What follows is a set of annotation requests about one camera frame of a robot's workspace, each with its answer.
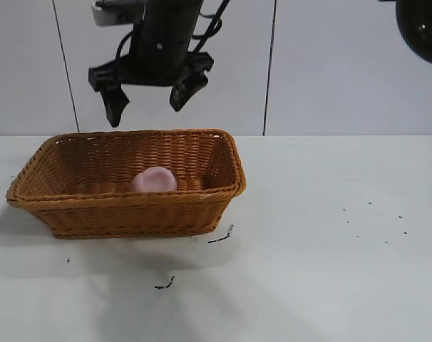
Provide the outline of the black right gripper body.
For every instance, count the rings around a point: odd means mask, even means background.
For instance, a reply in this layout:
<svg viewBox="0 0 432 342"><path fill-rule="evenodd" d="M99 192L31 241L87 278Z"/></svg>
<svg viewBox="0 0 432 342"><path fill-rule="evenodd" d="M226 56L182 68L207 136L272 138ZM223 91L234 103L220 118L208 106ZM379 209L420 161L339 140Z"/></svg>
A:
<svg viewBox="0 0 432 342"><path fill-rule="evenodd" d="M93 2L97 26L132 25L124 37L129 51L117 50L112 61L89 69L94 91L102 83L174 86L192 73L210 71L213 59L202 46L214 36L215 25L210 23L203 35L194 33L201 7L201 1Z"/></svg>

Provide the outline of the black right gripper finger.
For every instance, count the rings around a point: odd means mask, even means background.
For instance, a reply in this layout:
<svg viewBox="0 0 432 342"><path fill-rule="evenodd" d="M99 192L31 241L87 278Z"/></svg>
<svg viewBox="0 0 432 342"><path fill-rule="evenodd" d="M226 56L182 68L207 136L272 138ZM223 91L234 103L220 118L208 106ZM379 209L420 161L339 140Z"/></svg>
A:
<svg viewBox="0 0 432 342"><path fill-rule="evenodd" d="M208 84L204 73L192 73L176 83L171 90L169 103L175 112L179 112L199 90Z"/></svg>
<svg viewBox="0 0 432 342"><path fill-rule="evenodd" d="M130 103L129 98L125 94L121 83L102 83L97 86L96 92L101 94L105 110L106 118L112 128L117 128L120 125L123 111Z"/></svg>

